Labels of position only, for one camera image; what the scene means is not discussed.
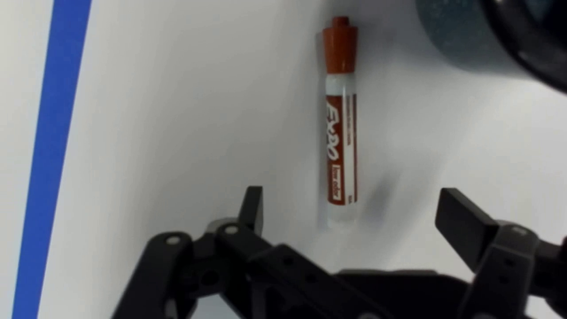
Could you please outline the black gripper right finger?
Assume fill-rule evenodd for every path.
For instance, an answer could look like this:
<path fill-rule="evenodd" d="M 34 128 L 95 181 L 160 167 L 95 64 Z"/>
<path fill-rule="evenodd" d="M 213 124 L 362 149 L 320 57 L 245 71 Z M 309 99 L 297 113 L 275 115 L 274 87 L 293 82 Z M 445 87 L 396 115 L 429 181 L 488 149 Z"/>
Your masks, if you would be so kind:
<path fill-rule="evenodd" d="M 566 243 L 553 245 L 534 230 L 491 218 L 458 188 L 444 188 L 437 229 L 474 271 L 460 319 L 529 319 L 530 296 L 567 319 Z"/>

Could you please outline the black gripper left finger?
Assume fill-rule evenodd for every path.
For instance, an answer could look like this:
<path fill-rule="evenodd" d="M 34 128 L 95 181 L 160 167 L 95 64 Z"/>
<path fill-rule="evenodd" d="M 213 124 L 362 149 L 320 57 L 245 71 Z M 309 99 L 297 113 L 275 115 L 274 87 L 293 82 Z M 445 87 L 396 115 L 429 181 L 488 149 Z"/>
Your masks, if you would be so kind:
<path fill-rule="evenodd" d="M 263 238 L 263 190 L 245 191 L 240 215 L 217 220 L 199 239 L 155 236 L 112 319 L 190 319 L 220 296 L 242 319 L 390 319 L 350 284 L 288 245 Z"/>

